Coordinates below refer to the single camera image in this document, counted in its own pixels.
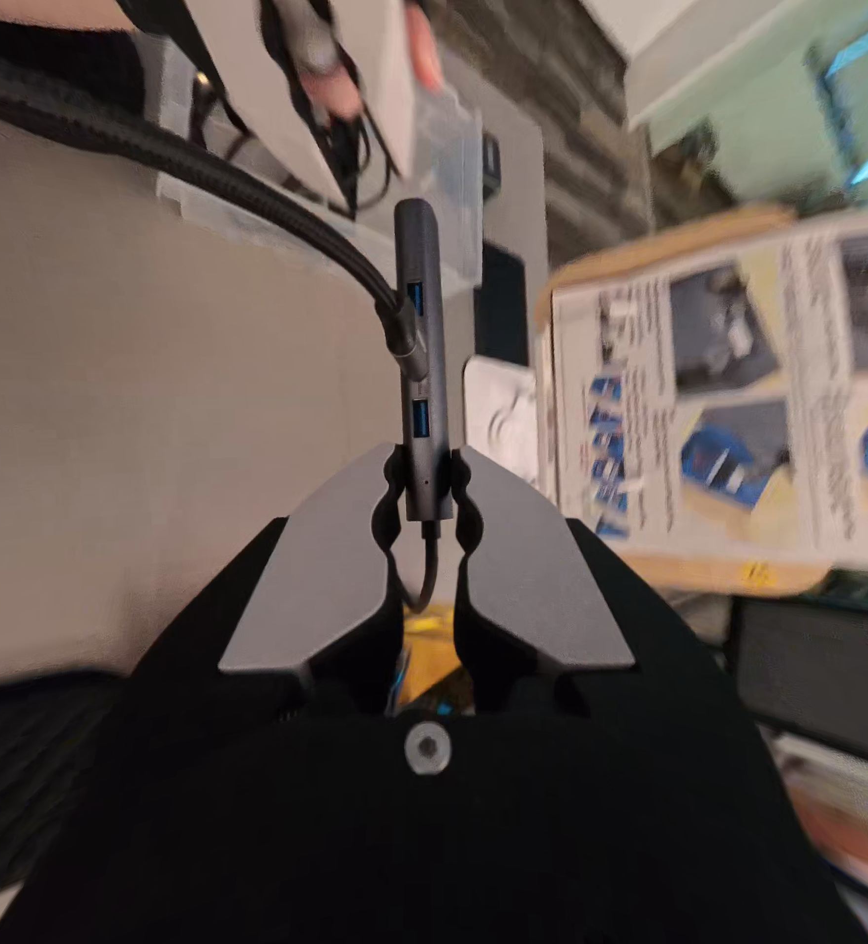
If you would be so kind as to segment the yellow plastic bin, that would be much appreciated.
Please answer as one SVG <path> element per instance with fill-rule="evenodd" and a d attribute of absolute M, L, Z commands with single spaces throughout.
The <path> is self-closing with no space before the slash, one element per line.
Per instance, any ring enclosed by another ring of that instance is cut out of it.
<path fill-rule="evenodd" d="M 397 712 L 417 709 L 446 717 L 475 712 L 472 678 L 456 653 L 454 608 L 431 603 L 405 614 L 403 650 L 393 689 Z"/>

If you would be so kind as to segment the clear plastic bin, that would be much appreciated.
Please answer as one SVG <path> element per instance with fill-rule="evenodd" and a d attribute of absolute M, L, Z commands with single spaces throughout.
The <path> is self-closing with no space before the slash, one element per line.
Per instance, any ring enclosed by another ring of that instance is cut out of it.
<path fill-rule="evenodd" d="M 359 180 L 359 211 L 354 220 L 291 182 L 289 172 L 259 142 L 245 143 L 232 155 L 239 131 L 219 104 L 204 122 L 204 139 L 213 154 L 230 157 L 239 169 L 334 227 L 390 284 L 396 275 L 395 206 L 408 198 L 424 199 L 438 223 L 441 293 L 451 299 L 471 292 L 482 280 L 482 121 L 478 112 L 461 105 L 452 88 L 446 87 L 439 96 L 418 88 L 415 129 L 414 176 L 408 180 L 395 175 L 386 179 L 380 144 L 369 135 L 370 160 Z M 312 266 L 338 270 L 284 230 L 177 178 L 158 173 L 155 192 L 181 219 L 229 242 L 264 246 Z"/>

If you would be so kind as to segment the black monitor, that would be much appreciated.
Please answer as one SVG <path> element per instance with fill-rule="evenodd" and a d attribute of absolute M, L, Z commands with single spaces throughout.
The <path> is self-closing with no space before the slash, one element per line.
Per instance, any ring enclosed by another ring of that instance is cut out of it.
<path fill-rule="evenodd" d="M 740 697 L 757 714 L 868 744 L 868 611 L 741 599 L 730 636 Z"/>

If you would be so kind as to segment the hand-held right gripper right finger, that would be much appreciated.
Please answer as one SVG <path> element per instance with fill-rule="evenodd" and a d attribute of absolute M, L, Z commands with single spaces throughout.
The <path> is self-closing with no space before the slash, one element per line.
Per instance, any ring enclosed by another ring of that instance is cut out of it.
<path fill-rule="evenodd" d="M 476 618 L 559 669 L 636 665 L 554 503 L 470 445 L 453 453 L 453 501 Z"/>

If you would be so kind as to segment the person's left hand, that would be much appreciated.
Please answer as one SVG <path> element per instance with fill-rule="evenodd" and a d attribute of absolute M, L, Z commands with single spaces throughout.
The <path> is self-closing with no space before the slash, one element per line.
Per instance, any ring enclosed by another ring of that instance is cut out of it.
<path fill-rule="evenodd" d="M 404 3 L 404 22 L 416 80 L 429 93 L 440 94 L 443 88 L 440 55 L 428 15 L 420 3 Z"/>

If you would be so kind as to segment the slim grey usb hub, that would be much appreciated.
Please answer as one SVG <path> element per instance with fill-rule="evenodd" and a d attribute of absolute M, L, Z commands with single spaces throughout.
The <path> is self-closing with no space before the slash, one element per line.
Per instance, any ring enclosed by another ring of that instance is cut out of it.
<path fill-rule="evenodd" d="M 406 515 L 410 521 L 452 517 L 451 449 L 446 347 L 440 272 L 440 233 L 423 199 L 394 209 L 396 287 L 413 307 L 428 360 L 422 381 L 401 378 Z"/>

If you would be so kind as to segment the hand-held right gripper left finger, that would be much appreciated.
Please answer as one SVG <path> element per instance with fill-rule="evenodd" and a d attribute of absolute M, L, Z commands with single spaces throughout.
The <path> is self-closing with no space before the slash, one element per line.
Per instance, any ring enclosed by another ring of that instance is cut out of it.
<path fill-rule="evenodd" d="M 327 479 L 288 517 L 218 670 L 289 671 L 378 614 L 394 591 L 403 449 L 383 442 Z"/>

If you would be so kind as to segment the person's left forearm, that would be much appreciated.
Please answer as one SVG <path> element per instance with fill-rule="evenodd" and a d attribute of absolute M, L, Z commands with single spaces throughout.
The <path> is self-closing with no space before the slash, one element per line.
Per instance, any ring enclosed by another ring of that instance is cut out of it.
<path fill-rule="evenodd" d="M 0 22 L 58 30 L 136 30 L 116 1 L 0 1 Z"/>

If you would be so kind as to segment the white stand base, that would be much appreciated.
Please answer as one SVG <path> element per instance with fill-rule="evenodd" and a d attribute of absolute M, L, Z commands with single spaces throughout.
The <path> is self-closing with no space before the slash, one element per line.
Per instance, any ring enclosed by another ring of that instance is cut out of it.
<path fill-rule="evenodd" d="M 467 444 L 558 504 L 555 411 L 542 369 L 472 356 L 463 402 Z"/>

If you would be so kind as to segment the black flat desk pad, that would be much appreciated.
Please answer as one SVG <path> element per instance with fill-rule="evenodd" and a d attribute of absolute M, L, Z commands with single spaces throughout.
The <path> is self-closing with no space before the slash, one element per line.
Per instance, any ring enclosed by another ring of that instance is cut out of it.
<path fill-rule="evenodd" d="M 475 289 L 475 355 L 528 367 L 525 267 L 522 259 L 483 242 L 482 283 Z"/>

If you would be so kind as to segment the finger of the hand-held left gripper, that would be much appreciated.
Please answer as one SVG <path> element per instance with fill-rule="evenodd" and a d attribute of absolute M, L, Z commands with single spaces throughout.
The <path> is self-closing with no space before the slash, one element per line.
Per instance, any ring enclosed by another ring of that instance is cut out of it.
<path fill-rule="evenodd" d="M 333 1 L 333 31 L 355 67 L 364 115 L 394 174 L 414 175 L 416 87 L 403 1 Z"/>
<path fill-rule="evenodd" d="M 354 122 L 314 103 L 303 75 L 342 65 L 329 2 L 187 1 L 230 109 L 309 191 L 354 209 Z"/>

